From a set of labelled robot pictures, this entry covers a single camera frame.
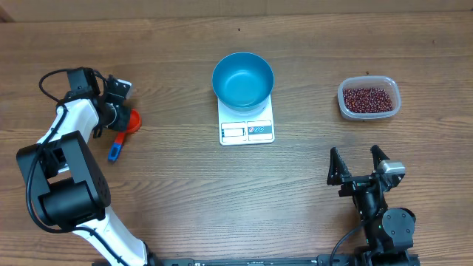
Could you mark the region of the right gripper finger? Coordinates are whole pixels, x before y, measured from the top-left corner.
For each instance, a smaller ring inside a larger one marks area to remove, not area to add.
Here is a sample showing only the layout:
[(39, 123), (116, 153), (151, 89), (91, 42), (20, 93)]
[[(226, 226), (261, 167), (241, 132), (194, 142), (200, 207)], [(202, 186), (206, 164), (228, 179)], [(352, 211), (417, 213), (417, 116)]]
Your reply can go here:
[(384, 172), (384, 161), (389, 160), (389, 157), (385, 155), (385, 153), (381, 150), (378, 145), (373, 145), (370, 148), (372, 154), (372, 161), (373, 161), (373, 168), (375, 171), (382, 171)]
[(330, 166), (327, 175), (327, 184), (341, 185), (348, 178), (351, 178), (351, 173), (349, 172), (348, 167), (342, 160), (338, 149), (332, 147), (330, 150)]

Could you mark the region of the red measuring scoop blue handle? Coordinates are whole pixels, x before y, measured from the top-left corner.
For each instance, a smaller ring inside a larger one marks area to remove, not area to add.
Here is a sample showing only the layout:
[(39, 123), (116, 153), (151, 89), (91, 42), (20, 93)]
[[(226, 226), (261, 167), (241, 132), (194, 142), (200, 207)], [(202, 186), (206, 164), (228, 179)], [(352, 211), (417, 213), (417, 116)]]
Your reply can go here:
[(130, 119), (126, 131), (118, 133), (109, 151), (109, 162), (114, 163), (119, 158), (126, 136), (128, 134), (134, 134), (135, 132), (137, 132), (140, 129), (141, 125), (142, 119), (140, 113), (136, 109), (131, 109)]

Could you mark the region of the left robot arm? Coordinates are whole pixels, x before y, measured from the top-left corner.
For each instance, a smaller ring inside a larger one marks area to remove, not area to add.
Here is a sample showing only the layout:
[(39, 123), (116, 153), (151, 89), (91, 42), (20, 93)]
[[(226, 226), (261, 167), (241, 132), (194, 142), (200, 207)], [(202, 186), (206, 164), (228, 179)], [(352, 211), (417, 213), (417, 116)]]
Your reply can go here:
[(124, 104), (132, 84), (89, 67), (64, 73), (69, 90), (52, 98), (56, 118), (51, 127), (16, 154), (30, 218), (48, 233), (83, 238), (107, 265), (159, 265), (149, 246), (113, 211), (108, 183), (88, 147), (89, 138), (99, 138), (104, 129), (132, 130), (135, 111)]

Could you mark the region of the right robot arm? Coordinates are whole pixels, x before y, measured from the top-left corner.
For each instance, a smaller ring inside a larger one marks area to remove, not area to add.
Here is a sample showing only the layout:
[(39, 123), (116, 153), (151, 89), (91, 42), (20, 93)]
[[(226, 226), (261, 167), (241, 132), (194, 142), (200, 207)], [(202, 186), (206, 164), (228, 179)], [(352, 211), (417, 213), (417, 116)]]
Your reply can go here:
[[(338, 185), (340, 197), (350, 197), (360, 217), (360, 225), (346, 233), (328, 257), (329, 265), (419, 265), (413, 247), (416, 216), (407, 208), (389, 208), (384, 194), (397, 187), (406, 174), (401, 161), (391, 160), (381, 148), (370, 148), (373, 170), (368, 175), (353, 176), (338, 149), (330, 150), (328, 185)], [(366, 245), (352, 254), (336, 253), (341, 244), (357, 231), (365, 234)]]

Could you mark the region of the white digital kitchen scale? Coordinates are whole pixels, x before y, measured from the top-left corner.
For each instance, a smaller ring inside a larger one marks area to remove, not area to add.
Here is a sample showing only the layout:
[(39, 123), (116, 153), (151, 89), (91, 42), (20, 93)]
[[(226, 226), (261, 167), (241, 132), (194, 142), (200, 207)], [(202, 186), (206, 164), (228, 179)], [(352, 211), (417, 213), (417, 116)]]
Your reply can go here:
[(219, 142), (222, 146), (272, 143), (275, 140), (271, 97), (250, 111), (229, 108), (218, 103)]

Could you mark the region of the blue metal bowl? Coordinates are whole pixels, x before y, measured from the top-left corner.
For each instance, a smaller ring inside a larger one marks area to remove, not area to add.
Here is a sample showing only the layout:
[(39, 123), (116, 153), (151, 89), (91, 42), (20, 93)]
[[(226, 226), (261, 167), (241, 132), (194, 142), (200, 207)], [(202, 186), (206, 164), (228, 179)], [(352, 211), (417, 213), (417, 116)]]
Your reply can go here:
[(275, 76), (271, 65), (260, 55), (235, 52), (214, 67), (211, 85), (217, 99), (233, 110), (259, 108), (273, 92)]

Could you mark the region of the red beans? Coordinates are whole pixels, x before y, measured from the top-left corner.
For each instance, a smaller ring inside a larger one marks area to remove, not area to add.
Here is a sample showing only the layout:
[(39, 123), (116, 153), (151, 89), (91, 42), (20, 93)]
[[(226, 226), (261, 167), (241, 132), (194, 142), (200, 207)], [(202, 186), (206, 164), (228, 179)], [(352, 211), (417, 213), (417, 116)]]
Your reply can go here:
[(382, 113), (393, 110), (385, 89), (376, 87), (349, 88), (342, 92), (344, 104), (353, 113)]

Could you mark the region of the clear plastic food container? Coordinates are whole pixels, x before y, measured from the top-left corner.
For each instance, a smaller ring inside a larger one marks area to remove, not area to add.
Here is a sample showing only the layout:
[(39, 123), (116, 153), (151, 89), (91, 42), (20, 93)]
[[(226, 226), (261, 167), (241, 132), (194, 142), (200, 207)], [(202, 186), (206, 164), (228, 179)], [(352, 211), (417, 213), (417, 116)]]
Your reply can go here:
[[(344, 104), (342, 92), (349, 88), (367, 88), (376, 87), (387, 91), (392, 100), (393, 110), (382, 113), (353, 113), (347, 109)], [(398, 85), (393, 79), (386, 76), (360, 76), (344, 80), (338, 87), (338, 104), (341, 116), (348, 120), (376, 120), (395, 115), (401, 108), (401, 96)]]

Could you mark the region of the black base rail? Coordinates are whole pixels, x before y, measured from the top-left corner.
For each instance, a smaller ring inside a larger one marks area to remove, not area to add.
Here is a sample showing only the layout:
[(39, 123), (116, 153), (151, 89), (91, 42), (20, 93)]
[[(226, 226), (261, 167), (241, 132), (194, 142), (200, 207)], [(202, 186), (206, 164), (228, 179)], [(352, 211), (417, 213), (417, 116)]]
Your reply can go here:
[(374, 256), (371, 262), (365, 262), (360, 257), (347, 254), (322, 254), (315, 258), (284, 258), (284, 259), (223, 259), (223, 260), (194, 260), (194, 259), (158, 259), (152, 257), (150, 265), (156, 266), (420, 266), (418, 256), (383, 255)]

